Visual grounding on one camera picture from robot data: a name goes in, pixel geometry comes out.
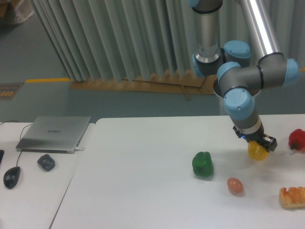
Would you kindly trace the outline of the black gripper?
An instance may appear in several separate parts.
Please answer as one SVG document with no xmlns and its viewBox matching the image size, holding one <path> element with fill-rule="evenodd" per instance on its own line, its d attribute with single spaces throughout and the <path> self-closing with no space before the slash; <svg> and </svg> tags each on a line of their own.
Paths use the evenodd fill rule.
<svg viewBox="0 0 305 229">
<path fill-rule="evenodd" d="M 244 139 L 246 142 L 256 141 L 259 145 L 261 145 L 267 152 L 274 151 L 277 148 L 277 140 L 272 136 L 268 136 L 264 134 L 264 126 L 260 125 L 258 130 L 254 131 L 253 133 L 246 134 L 241 132 L 236 128 L 233 127 L 238 138 Z"/>
</svg>

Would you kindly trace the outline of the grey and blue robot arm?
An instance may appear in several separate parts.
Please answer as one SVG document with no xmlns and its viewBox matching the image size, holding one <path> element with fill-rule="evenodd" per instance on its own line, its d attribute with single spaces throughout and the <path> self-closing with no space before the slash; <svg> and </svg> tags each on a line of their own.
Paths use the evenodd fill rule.
<svg viewBox="0 0 305 229">
<path fill-rule="evenodd" d="M 196 75 L 217 75 L 216 90 L 239 138 L 254 141 L 267 152 L 274 151 L 277 141 L 264 133 L 253 96 L 264 88 L 295 83 L 299 67 L 294 59 L 284 57 L 265 4 L 261 0 L 239 1 L 258 58 L 256 66 L 249 64 L 251 51 L 247 43 L 229 41 L 222 48 L 218 46 L 218 10 L 222 1 L 191 0 L 188 4 L 194 11 L 197 52 L 192 60 Z"/>
</svg>

